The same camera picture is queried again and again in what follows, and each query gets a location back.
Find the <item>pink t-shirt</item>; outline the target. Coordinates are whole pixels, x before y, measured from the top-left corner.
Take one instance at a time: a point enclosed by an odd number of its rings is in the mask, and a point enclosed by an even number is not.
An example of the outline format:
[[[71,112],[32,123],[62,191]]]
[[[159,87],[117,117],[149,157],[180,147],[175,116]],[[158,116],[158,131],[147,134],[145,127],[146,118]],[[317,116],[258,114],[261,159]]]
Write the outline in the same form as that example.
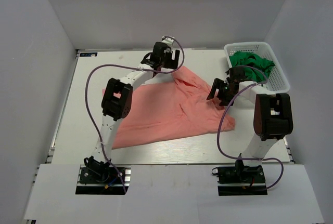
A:
[[[235,129],[236,120],[223,114],[219,100],[207,100],[211,90],[207,82],[187,67],[171,76],[170,82],[133,91],[130,112],[117,130],[113,149]]]

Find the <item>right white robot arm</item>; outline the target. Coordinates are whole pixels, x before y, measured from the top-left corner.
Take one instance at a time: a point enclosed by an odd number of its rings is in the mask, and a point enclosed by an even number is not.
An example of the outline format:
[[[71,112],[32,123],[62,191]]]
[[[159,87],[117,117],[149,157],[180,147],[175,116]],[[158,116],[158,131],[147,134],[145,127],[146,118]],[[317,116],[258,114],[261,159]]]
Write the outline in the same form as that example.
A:
[[[259,166],[263,161],[280,162],[279,159],[266,155],[279,140],[293,131],[290,96],[287,93],[265,93],[263,85],[268,83],[268,77],[255,67],[239,65],[229,68],[226,74],[226,80],[214,79],[207,96],[207,100],[217,97],[220,105],[225,107],[217,129],[216,144],[219,152],[229,159],[243,161],[245,166],[250,167]],[[254,135],[247,148],[235,157],[222,150],[220,132],[227,111],[243,93],[254,103]]]

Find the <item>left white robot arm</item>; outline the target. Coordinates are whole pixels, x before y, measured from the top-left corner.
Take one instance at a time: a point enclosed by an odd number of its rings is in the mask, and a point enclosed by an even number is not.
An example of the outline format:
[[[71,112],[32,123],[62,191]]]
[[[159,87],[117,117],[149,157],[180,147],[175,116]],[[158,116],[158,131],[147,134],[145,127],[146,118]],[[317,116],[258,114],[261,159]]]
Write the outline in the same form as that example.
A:
[[[103,164],[111,160],[117,130],[131,110],[135,89],[157,74],[173,73],[183,65],[183,62],[179,62],[180,54],[184,55],[183,49],[173,50],[176,42],[174,37],[164,36],[162,41],[154,44],[152,52],[144,55],[137,67],[114,65],[117,68],[129,69],[130,73],[120,79],[111,78],[107,83],[101,102],[102,125],[100,128],[96,127],[98,141],[92,153],[94,160]]]

